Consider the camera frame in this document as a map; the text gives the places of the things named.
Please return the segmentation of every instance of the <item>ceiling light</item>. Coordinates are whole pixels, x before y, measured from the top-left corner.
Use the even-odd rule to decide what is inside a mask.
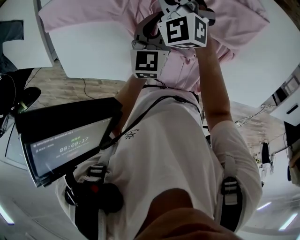
[[[0,214],[4,218],[4,220],[7,222],[8,225],[15,225],[13,220],[9,217],[9,215],[4,211],[2,206],[0,205]]]
[[[258,208],[258,209],[256,209],[256,210],[263,209],[264,207],[266,207],[266,206],[268,206],[268,205],[270,205],[270,204],[271,204],[271,202],[268,202],[268,203],[266,203],[265,205],[263,205],[263,206],[259,207],[259,208]]]
[[[291,217],[285,222],[285,224],[281,226],[281,228],[279,228],[279,230],[285,230],[297,215],[298,213],[294,213],[293,215],[291,215]]]

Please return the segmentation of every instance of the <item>timer display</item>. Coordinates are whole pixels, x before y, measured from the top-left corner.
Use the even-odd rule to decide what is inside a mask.
[[[77,142],[72,143],[69,146],[65,146],[65,147],[60,149],[60,152],[67,151],[68,149],[70,149],[70,147],[73,148],[73,147],[76,147],[77,145],[79,145],[81,143],[85,143],[88,140],[88,138],[89,137],[83,138],[81,141],[77,141]]]
[[[94,122],[31,144],[38,176],[98,147],[110,120]]]

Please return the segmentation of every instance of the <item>white table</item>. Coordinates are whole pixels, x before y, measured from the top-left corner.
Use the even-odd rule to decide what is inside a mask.
[[[236,59],[222,64],[230,100],[253,107],[271,96],[300,63],[300,32],[273,0],[261,2],[270,25]],[[65,27],[51,31],[50,37],[69,77],[127,80],[131,74],[132,38],[118,23]]]
[[[0,21],[23,20],[24,40],[3,43],[4,55],[17,67],[53,67],[41,21],[37,0],[7,0],[0,7]]]

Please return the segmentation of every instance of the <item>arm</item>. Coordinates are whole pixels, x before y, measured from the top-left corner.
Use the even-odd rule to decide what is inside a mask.
[[[212,38],[207,46],[196,48],[199,63],[201,98],[210,131],[219,122],[230,120],[230,102]]]
[[[112,131],[115,136],[118,136],[122,131],[122,128],[124,127],[128,117],[130,116],[131,111],[135,106],[137,97],[139,96],[146,81],[147,79],[138,79],[131,75],[124,87],[115,96],[115,98],[123,105],[123,115],[116,128]]]
[[[234,122],[222,121],[210,134],[211,147],[220,164],[224,167],[227,158],[234,158],[235,161],[236,179],[243,192],[241,228],[250,219],[263,194],[258,167]]]

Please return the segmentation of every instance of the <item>tablet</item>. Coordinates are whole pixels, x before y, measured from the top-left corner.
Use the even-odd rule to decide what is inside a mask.
[[[23,155],[37,187],[44,187],[99,153],[118,124],[122,105],[103,98],[16,115]]]

